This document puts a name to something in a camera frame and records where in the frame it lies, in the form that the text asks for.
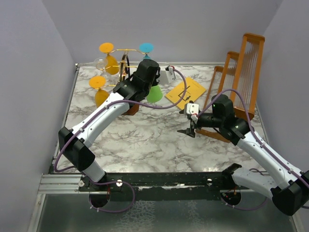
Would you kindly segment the green plastic goblet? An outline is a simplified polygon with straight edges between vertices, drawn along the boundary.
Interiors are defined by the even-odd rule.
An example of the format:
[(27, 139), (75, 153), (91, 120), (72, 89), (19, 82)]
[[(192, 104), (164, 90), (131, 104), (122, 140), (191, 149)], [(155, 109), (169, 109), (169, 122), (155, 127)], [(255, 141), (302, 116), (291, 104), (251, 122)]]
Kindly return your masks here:
[(155, 103), (162, 99), (163, 94), (159, 85), (152, 86), (146, 99), (149, 103)]

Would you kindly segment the blue plastic goblet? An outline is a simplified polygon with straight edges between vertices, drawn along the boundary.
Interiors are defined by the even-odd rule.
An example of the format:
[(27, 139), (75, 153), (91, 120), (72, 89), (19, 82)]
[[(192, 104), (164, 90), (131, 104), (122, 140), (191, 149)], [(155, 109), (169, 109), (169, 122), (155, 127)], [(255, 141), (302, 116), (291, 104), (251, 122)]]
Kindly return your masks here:
[(152, 52), (154, 49), (154, 46), (151, 43), (142, 43), (139, 46), (139, 50), (144, 54), (143, 59), (150, 59), (149, 53)]

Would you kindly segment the orange plastic goblet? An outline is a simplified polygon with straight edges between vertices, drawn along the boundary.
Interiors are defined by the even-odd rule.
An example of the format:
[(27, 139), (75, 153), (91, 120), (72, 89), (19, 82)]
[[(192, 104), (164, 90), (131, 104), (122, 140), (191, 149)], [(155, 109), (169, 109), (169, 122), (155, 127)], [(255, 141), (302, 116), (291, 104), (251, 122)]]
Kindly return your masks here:
[(110, 75), (119, 73), (118, 61), (111, 55), (114, 45), (112, 43), (103, 43), (99, 46), (99, 50), (106, 54), (107, 64), (105, 65), (105, 71)]
[(97, 108), (99, 108), (110, 95), (107, 91), (102, 89), (105, 84), (106, 79), (101, 75), (94, 76), (89, 80), (90, 87), (96, 90), (95, 103)]

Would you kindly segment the clear wine glass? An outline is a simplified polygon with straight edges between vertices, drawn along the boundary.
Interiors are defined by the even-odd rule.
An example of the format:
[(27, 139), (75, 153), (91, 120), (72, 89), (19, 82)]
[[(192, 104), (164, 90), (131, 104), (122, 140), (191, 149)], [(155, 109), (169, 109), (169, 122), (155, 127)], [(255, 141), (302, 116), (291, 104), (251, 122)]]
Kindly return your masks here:
[(107, 80), (110, 80), (112, 76), (105, 69), (107, 64), (108, 61), (106, 58), (96, 58), (93, 61), (94, 67), (100, 71), (99, 75), (106, 78)]

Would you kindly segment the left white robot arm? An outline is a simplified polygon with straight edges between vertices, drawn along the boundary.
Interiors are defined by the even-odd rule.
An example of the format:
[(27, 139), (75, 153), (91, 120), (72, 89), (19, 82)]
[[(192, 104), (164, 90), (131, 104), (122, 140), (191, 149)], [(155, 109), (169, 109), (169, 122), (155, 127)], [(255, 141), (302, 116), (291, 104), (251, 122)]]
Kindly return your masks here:
[(142, 60), (132, 76), (119, 82), (107, 100), (71, 130), (58, 133), (60, 153), (90, 178), (90, 185), (100, 191), (106, 187), (105, 171), (95, 160), (90, 147), (96, 138), (120, 115), (144, 100), (159, 77), (160, 67), (151, 59)]

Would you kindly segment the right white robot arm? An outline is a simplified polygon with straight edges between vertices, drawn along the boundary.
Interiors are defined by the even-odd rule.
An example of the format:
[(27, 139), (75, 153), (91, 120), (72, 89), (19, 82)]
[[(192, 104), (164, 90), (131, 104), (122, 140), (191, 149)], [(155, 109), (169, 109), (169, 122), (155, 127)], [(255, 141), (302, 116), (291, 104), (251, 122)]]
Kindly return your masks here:
[(236, 117), (233, 102), (225, 94), (213, 96), (211, 106), (211, 113), (202, 113), (198, 104), (187, 103), (180, 114), (190, 120), (190, 126), (180, 132), (195, 137), (196, 129), (217, 128), (225, 139), (247, 152), (268, 172), (268, 176), (262, 176), (233, 164), (222, 172), (223, 186), (252, 189), (272, 200), (285, 215), (294, 215), (309, 200), (309, 173), (285, 160), (248, 121)]

